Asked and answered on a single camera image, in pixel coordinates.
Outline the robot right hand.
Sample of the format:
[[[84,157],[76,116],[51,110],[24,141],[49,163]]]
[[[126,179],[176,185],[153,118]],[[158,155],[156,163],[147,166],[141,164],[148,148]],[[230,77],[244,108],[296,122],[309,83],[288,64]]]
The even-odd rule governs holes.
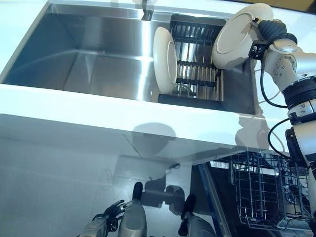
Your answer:
[[[286,25],[280,20],[263,20],[255,17],[252,19],[254,25],[264,40],[272,40],[278,35],[286,34]]]

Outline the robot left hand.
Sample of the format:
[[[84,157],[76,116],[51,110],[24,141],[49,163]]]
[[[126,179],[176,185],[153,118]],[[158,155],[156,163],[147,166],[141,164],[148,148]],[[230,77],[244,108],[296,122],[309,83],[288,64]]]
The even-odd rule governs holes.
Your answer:
[[[118,221],[122,218],[119,215],[124,213],[131,205],[132,201],[125,202],[123,199],[119,200],[108,207],[103,213],[95,215],[92,220],[105,219],[106,232],[115,232],[118,229]]]

